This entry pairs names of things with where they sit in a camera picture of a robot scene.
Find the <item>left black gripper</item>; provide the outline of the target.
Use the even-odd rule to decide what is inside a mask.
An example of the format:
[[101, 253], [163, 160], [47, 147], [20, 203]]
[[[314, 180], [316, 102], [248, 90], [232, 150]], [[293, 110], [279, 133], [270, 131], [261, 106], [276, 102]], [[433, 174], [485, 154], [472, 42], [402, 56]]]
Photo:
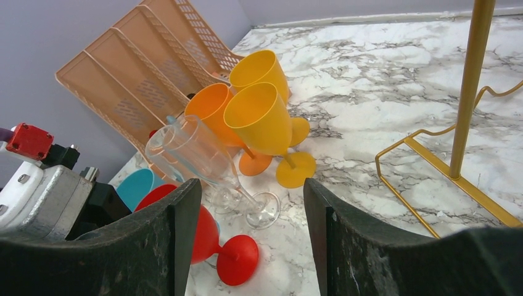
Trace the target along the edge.
[[83, 208], [66, 237], [72, 241], [95, 229], [111, 224], [131, 214], [112, 185], [95, 182]]

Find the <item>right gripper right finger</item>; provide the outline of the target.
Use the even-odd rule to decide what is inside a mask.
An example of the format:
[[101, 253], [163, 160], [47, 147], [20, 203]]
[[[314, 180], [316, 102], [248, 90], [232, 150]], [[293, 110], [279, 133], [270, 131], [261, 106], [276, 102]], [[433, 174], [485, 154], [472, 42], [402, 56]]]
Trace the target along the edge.
[[434, 239], [360, 210], [308, 178], [304, 205], [321, 295], [521, 295], [522, 229]]

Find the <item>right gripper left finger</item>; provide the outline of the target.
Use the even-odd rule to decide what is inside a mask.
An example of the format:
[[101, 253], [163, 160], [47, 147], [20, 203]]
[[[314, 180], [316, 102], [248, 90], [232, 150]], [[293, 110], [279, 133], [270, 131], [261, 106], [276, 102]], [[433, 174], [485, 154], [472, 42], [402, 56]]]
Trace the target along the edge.
[[184, 295], [202, 185], [75, 240], [1, 239], [2, 295]]

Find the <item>blue plastic wine glass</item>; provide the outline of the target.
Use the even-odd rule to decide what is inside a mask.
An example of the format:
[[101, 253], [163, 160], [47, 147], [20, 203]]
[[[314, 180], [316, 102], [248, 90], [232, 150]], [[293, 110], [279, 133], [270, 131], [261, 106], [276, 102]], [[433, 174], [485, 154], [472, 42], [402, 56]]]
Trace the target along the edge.
[[152, 170], [143, 168], [127, 176], [116, 188], [121, 201], [134, 212], [138, 204], [155, 188], [165, 184], [165, 181]]

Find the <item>clear wine glass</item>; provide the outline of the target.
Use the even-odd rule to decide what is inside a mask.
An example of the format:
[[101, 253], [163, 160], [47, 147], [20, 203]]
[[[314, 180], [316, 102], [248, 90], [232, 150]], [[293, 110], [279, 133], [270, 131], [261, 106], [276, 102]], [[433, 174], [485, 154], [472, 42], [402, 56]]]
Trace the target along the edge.
[[[152, 130], [146, 144], [146, 157], [174, 181], [183, 183], [191, 178], [198, 178], [199, 176], [188, 161], [165, 150], [163, 146], [164, 137], [173, 135], [174, 133], [169, 131], [168, 126]], [[217, 214], [225, 215], [239, 209], [240, 198], [228, 188], [206, 181], [204, 181], [204, 184], [210, 188], [205, 195], [209, 196], [210, 203]]]
[[228, 188], [241, 200], [247, 224], [254, 229], [270, 227], [279, 218], [281, 203], [272, 192], [249, 194], [241, 184], [235, 164], [224, 144], [198, 116], [186, 115], [174, 124], [167, 125], [173, 136], [165, 136], [163, 146], [188, 161], [203, 181]]

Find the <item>orange plastic wine glass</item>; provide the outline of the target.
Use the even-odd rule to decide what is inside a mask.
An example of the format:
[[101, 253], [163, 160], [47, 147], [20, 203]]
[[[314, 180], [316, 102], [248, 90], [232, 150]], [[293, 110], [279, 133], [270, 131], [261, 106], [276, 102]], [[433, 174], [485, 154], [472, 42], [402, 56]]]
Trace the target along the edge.
[[214, 83], [204, 87], [184, 110], [185, 115], [196, 115], [226, 146], [240, 147], [244, 154], [239, 160], [239, 171], [245, 176], [263, 173], [270, 165], [272, 156], [264, 155], [247, 147], [243, 140], [224, 122], [224, 110], [233, 98], [228, 85]]

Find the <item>yellow plastic wine glass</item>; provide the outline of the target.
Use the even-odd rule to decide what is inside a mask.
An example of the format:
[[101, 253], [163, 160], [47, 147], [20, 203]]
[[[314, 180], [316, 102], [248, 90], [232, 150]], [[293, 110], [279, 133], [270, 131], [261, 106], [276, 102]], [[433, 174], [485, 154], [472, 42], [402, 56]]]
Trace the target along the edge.
[[257, 51], [243, 58], [233, 68], [229, 79], [236, 94], [255, 83], [272, 83], [287, 107], [289, 85], [276, 54], [271, 50]]

